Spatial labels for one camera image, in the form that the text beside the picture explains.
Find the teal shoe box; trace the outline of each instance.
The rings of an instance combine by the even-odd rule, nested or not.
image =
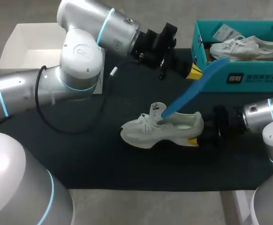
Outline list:
[[[214,35],[223,25],[246,38],[256,36],[264,41],[273,41],[273,21],[197,21],[192,58],[201,70],[211,61],[209,48],[211,44],[220,42]],[[273,61],[229,62],[210,78],[203,92],[273,92]]]

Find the pair of white sneakers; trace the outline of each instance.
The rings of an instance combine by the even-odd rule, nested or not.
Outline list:
[[[210,54],[217,60],[226,57],[233,61],[273,61],[273,42],[239,35],[223,43],[213,44]]]
[[[166,119],[161,114],[166,105],[156,102],[151,105],[150,113],[141,114],[122,126],[121,137],[128,144],[149,149],[157,142],[169,140],[178,145],[197,147],[196,137],[202,134],[204,121],[199,112],[195,114],[174,113]]]

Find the shoelace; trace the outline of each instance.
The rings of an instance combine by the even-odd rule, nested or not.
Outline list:
[[[227,44],[227,47],[231,48],[230,53],[232,53],[237,47],[245,46],[245,43],[242,41],[242,39],[245,39],[245,37],[238,35],[234,39],[225,41],[224,44]]]
[[[153,129],[157,128],[156,123],[149,119],[148,114],[142,113],[138,118],[138,122],[142,124],[143,132],[151,132]]]

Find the white box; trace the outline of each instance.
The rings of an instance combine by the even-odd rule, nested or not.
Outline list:
[[[17,24],[0,59],[0,75],[59,65],[66,31],[57,23]],[[102,93],[104,65],[94,94]]]

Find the black mat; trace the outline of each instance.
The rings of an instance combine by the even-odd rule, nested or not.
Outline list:
[[[190,50],[179,54],[191,60]],[[105,75],[120,62],[106,56]],[[125,122],[148,113],[151,103],[171,103],[190,84],[176,74],[164,81],[144,67],[126,65],[113,80],[112,93],[102,120],[84,135],[60,135],[48,128],[35,110],[16,115],[0,132],[21,142],[67,188],[157,191],[222,191],[256,189],[271,174],[261,135],[246,135],[226,149],[178,147],[165,143],[153,150],[135,149],[122,142]],[[198,95],[182,113],[210,112],[215,104],[227,108],[262,100],[273,94]],[[102,96],[45,107],[56,126],[79,130],[91,122]]]

